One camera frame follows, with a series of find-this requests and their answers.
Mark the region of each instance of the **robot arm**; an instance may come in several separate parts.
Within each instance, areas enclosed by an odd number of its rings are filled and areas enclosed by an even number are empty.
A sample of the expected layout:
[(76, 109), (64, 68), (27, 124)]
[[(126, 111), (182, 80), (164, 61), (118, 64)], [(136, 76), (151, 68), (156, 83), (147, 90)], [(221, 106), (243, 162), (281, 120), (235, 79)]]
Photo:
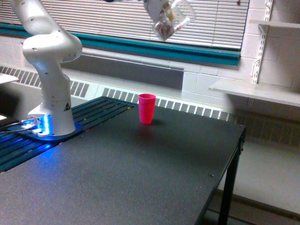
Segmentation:
[[(118, 2), (124, 0), (105, 0), (106, 2)], [(144, 0), (144, 7), (151, 17), (151, 19), (157, 23), (159, 21), (159, 16), (162, 10), (167, 10), (169, 5), (169, 0)]]
[[(32, 35), (23, 44), (23, 54), (37, 70), (42, 87), (42, 103), (29, 117), (43, 118), (42, 126), (32, 130), (38, 136), (62, 136), (75, 131), (71, 111), (70, 79), (63, 74), (61, 63), (73, 61), (82, 53), (80, 40), (65, 31), (49, 15), (40, 0), (9, 0), (23, 27)], [(117, 2), (123, 0), (105, 0)], [(163, 40), (182, 27), (173, 27), (180, 12), (174, 4), (185, 0), (144, 0), (144, 7), (155, 22), (154, 30)]]

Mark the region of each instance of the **window blinds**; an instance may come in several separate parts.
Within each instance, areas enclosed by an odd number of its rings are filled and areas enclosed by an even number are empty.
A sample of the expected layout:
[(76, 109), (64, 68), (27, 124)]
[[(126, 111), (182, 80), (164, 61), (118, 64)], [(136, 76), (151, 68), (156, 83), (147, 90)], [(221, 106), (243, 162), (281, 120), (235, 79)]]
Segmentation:
[[(143, 2), (126, 0), (42, 0), (52, 17), (68, 31), (158, 41)], [(168, 43), (240, 49), (249, 0), (189, 0), (197, 20)], [(20, 24), (9, 1), (0, 2), (0, 23)]]

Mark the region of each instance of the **window sill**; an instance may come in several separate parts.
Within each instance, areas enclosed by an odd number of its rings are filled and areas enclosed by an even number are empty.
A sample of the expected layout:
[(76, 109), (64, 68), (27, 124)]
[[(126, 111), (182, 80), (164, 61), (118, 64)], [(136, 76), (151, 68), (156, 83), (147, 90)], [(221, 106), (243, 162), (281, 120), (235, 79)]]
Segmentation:
[[(77, 36), (85, 47), (106, 49), (108, 51), (121, 51), (126, 53), (142, 54), (152, 57), (163, 57), (172, 60), (186, 60), (192, 63), (207, 62), (237, 66), (240, 52), (153, 43), (141, 40), (131, 40), (120, 37), (108, 37), (93, 34), (71, 32)], [(0, 23), (0, 35), (13, 37), (30, 37), (20, 25)]]

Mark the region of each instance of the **shelf bracket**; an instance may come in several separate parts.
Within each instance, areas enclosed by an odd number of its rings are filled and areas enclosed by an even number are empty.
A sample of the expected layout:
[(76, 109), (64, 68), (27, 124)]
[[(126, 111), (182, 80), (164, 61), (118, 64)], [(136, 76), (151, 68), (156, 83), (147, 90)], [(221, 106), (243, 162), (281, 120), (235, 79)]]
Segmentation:
[[(265, 15), (264, 20), (270, 21), (273, 0), (265, 0), (265, 5), (266, 5), (267, 9), (266, 9), (266, 15)], [(262, 32), (262, 36), (261, 36), (261, 41), (260, 41), (260, 46), (259, 46), (259, 51), (258, 51), (258, 57), (253, 64), (252, 72), (251, 72), (252, 83), (254, 83), (254, 84), (258, 83), (258, 76), (259, 76), (259, 73), (261, 70), (261, 64), (262, 64), (262, 60), (263, 60), (263, 52), (264, 52), (264, 47), (266, 44), (266, 38), (267, 38), (267, 34), (268, 34), (268, 26), (267, 25), (259, 24), (258, 26)], [(249, 99), (248, 104), (252, 105), (253, 99)]]
[(267, 32), (268, 32), (268, 26), (267, 25), (259, 24), (258, 27), (261, 30), (262, 35), (267, 35)]

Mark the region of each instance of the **pink cup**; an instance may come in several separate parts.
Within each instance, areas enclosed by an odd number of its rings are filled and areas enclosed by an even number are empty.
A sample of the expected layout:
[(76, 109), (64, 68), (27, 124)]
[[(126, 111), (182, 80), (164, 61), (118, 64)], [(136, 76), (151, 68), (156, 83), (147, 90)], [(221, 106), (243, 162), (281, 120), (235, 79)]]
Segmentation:
[(151, 124), (155, 109), (156, 96), (152, 94), (139, 95), (139, 114), (142, 124)]

